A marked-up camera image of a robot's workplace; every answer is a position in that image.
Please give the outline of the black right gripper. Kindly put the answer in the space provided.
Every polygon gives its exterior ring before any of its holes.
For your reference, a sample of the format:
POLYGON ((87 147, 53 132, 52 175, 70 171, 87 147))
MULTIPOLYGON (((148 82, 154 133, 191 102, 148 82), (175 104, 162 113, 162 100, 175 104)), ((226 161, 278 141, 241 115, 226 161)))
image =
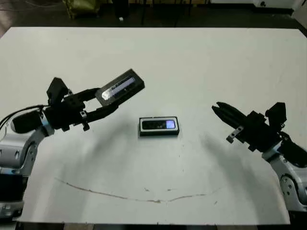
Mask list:
POLYGON ((252 111, 246 116, 227 103, 217 102, 216 104, 218 106, 212 106, 214 113, 235 129, 226 138, 229 143, 238 139, 242 143, 248 143, 250 151, 266 152, 282 140, 278 131, 265 123, 264 115, 252 111))

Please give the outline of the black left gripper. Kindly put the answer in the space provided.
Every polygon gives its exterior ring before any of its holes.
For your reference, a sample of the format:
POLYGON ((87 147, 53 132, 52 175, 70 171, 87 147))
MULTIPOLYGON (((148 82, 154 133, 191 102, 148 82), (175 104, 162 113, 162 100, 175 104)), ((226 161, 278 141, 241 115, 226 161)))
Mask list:
POLYGON ((53 129, 68 131, 70 125, 83 125, 83 130, 89 130, 88 122, 100 120, 115 112, 118 105, 107 105, 86 113, 85 101, 95 98, 100 88, 91 88, 76 94, 48 93, 48 107, 45 109, 47 121, 53 129))

